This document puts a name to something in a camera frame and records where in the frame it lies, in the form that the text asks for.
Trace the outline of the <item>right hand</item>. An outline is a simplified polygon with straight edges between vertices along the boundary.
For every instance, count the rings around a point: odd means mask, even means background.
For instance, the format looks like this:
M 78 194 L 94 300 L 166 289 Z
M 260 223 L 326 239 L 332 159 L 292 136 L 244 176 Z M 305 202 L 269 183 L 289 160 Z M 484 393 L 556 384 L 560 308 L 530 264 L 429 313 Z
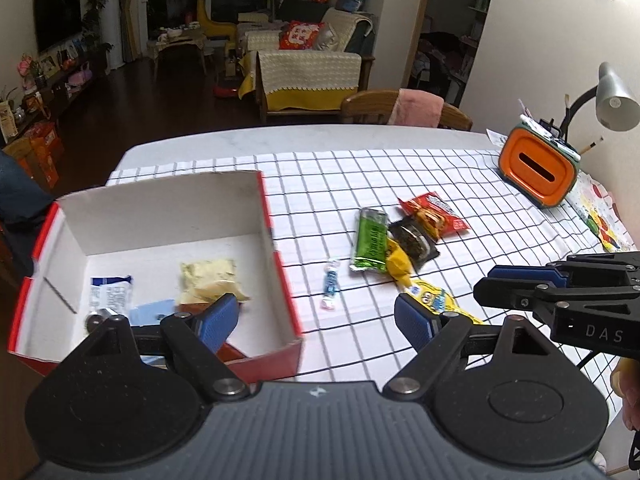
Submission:
M 623 422 L 627 429 L 640 429 L 640 364 L 620 358 L 611 375 L 611 386 L 623 400 Z

